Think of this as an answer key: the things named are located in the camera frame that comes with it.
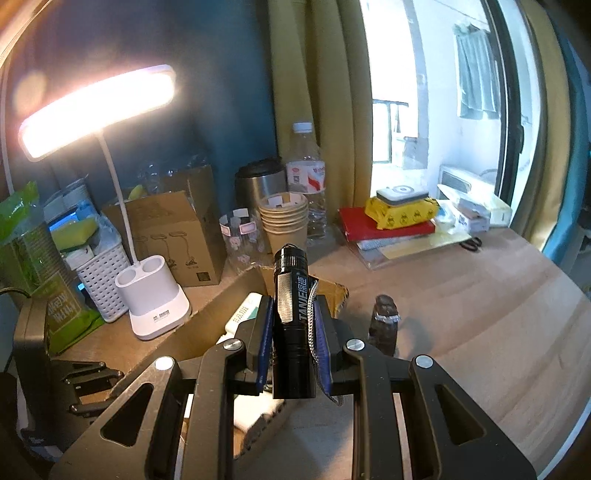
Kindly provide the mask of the white small jar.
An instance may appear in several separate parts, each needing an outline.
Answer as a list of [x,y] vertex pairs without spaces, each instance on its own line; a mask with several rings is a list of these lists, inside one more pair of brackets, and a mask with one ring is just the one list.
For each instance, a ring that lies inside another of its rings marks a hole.
[[284,401],[270,392],[258,396],[238,395],[233,402],[233,426],[243,433],[249,432],[260,418],[269,419],[283,407]]

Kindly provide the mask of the cardboard box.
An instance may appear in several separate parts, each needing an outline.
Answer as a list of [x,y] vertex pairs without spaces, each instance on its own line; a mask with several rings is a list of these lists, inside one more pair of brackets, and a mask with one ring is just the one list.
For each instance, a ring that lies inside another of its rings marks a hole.
[[[273,297],[273,269],[252,267],[239,274],[228,287],[193,313],[137,363],[113,388],[110,396],[120,395],[150,363],[161,356],[170,356],[180,362],[199,357],[215,343],[235,337],[239,323],[256,318],[259,301],[250,306],[247,297],[252,294]],[[300,400],[274,400],[269,393],[236,398],[235,461],[247,464],[259,456],[300,405]]]

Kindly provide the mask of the white pill bottle teal label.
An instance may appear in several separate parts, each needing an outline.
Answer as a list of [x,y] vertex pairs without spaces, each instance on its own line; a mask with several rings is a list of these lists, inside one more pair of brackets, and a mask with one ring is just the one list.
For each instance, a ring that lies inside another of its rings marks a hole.
[[238,309],[235,310],[235,313],[231,315],[228,322],[226,322],[224,326],[225,333],[235,335],[240,323],[246,320],[256,319],[262,298],[262,294],[250,292],[242,301],[242,304],[239,305]]

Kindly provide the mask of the black flashlight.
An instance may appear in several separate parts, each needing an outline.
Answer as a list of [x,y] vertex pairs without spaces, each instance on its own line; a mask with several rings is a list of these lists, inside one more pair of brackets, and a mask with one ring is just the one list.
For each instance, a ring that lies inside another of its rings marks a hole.
[[308,342],[308,258],[304,250],[286,244],[273,264],[273,396],[278,399],[315,397],[314,367]]

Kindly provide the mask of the white desk lamp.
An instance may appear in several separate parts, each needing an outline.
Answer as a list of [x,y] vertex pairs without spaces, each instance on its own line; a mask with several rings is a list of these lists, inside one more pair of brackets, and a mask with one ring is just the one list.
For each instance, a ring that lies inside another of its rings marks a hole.
[[137,258],[130,221],[117,172],[103,130],[168,105],[175,93],[175,72],[162,64],[133,70],[83,86],[30,115],[18,140],[31,162],[94,135],[105,158],[122,215],[132,263],[115,277],[116,290],[128,308],[131,329],[152,340],[183,323],[190,303],[161,255]]

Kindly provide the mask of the green snack bag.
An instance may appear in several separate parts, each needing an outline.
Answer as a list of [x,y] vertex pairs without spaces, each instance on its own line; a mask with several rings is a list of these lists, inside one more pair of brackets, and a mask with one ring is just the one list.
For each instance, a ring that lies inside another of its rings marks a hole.
[[86,304],[79,279],[58,252],[44,220],[37,184],[1,202],[1,285],[47,302],[49,352],[59,355],[104,324]]

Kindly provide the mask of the patterned glass jar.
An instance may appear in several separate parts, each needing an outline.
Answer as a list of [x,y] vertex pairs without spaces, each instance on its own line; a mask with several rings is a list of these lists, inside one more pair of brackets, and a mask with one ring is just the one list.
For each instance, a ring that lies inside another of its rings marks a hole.
[[263,226],[252,210],[238,208],[218,220],[228,261],[236,273],[270,264]]

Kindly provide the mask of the yellow green sponge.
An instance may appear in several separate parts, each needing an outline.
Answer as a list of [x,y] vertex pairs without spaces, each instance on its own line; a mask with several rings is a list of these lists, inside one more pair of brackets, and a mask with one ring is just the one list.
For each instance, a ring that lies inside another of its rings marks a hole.
[[85,245],[97,229],[96,219],[88,217],[51,231],[51,236],[59,251],[67,251]]

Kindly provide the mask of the brown lamp carton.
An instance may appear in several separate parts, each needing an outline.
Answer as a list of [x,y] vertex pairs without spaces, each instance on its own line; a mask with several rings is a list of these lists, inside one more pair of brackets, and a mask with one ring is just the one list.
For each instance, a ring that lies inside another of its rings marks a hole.
[[183,287],[218,284],[226,251],[211,166],[177,172],[161,186],[125,201],[136,257],[162,256]]

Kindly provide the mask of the stack of paper cups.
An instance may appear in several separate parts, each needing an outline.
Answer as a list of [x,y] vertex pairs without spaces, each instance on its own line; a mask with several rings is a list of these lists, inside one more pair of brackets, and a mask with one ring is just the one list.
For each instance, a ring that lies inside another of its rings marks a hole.
[[273,254],[287,244],[307,250],[308,199],[297,192],[281,192],[259,201],[259,216]]

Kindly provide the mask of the yellow tissue pack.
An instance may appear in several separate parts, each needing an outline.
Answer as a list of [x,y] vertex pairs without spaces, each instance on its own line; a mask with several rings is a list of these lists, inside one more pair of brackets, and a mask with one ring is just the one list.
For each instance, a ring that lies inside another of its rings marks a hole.
[[367,200],[365,214],[370,217],[379,230],[394,230],[428,222],[439,212],[439,203],[426,198],[401,205],[388,205],[377,197]]

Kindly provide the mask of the black scissors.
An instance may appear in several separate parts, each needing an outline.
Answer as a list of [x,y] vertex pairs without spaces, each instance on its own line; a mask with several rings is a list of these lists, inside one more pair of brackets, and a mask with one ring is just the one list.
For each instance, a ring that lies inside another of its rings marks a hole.
[[471,237],[460,243],[460,246],[471,252],[478,252],[482,248],[483,242],[479,237]]

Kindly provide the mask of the white power bank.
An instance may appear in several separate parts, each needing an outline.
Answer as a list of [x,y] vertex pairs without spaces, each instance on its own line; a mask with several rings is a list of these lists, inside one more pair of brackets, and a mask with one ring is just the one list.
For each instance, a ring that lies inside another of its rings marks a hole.
[[410,185],[387,187],[377,191],[377,198],[390,206],[398,206],[423,200],[429,196],[425,189],[415,189]]

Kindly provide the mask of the stainless steel thermos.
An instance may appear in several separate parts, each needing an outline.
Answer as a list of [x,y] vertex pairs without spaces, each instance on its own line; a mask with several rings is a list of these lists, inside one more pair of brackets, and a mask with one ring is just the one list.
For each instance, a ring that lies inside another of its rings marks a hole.
[[287,191],[287,173],[278,158],[264,158],[235,173],[235,206],[254,210],[263,198]]

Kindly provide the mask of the hanging grey towel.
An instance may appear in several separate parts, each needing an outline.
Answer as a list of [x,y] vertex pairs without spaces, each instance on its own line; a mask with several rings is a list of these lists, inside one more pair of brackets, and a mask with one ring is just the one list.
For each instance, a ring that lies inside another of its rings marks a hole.
[[489,33],[472,24],[457,24],[454,35],[458,116],[471,120],[498,119],[499,76]]

